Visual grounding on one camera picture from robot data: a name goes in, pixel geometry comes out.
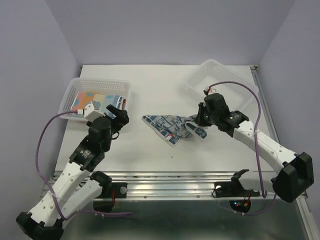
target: screw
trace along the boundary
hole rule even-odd
[[[120,188],[120,193],[121,194],[125,194],[127,192],[127,188],[125,187],[125,186],[122,186],[121,188]]]

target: table top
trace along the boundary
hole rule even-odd
[[[257,170],[255,154],[215,126],[204,142],[195,137],[182,139],[174,148],[162,140],[143,121],[143,115],[197,114],[198,102],[188,96],[184,77],[195,65],[84,65],[80,77],[126,80],[132,83],[128,99],[130,122],[112,141],[105,159],[95,168],[107,172],[237,172]],[[249,83],[254,79],[249,66],[228,66]],[[243,112],[253,122],[258,115],[252,102]],[[264,113],[259,129],[270,135]],[[55,171],[62,171],[70,155],[88,134],[84,122],[69,120],[64,133]],[[261,161],[264,171],[271,167]]]

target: blue cloth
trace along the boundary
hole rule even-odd
[[[171,147],[177,145],[182,138],[196,136],[203,141],[207,137],[205,128],[195,123],[197,115],[144,115],[142,120],[152,128]]]

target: empty white basket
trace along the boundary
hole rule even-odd
[[[120,95],[126,99],[124,109],[128,109],[131,94],[131,83],[123,80],[84,78],[76,77],[72,79],[66,88],[61,100],[58,114],[68,112],[79,92],[94,92],[103,95]],[[77,120],[86,122],[83,117],[75,117],[72,114],[60,116],[62,119]]]
[[[203,102],[205,97],[204,90],[206,87],[224,81],[242,83],[249,87],[255,94],[258,94],[259,92],[256,85],[249,83],[248,80],[212,59],[205,61],[195,69],[186,78],[185,83],[191,90],[190,92],[195,97],[196,101]],[[251,92],[236,84],[220,84],[214,86],[213,89],[215,89],[217,93],[223,95],[230,111],[244,111],[254,99]]]

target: white plastic basket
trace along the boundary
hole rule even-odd
[[[123,96],[126,99],[124,109],[127,110],[130,102],[131,83],[128,81],[114,79],[76,77],[70,81],[64,92],[58,114],[70,111],[77,94],[84,91],[103,95]],[[60,116],[60,118],[83,122],[87,121],[83,117],[75,117],[72,114],[65,114]]]
[[[185,83],[191,90],[190,92],[195,100],[197,102],[203,102],[205,97],[204,89],[211,84],[224,81],[242,83],[249,87],[255,94],[258,94],[259,92],[257,86],[249,83],[248,80],[212,59],[203,62],[197,69],[195,69],[186,78]],[[251,92],[236,84],[220,84],[213,87],[213,89],[215,89],[217,93],[223,95],[230,111],[244,111],[254,99]]]

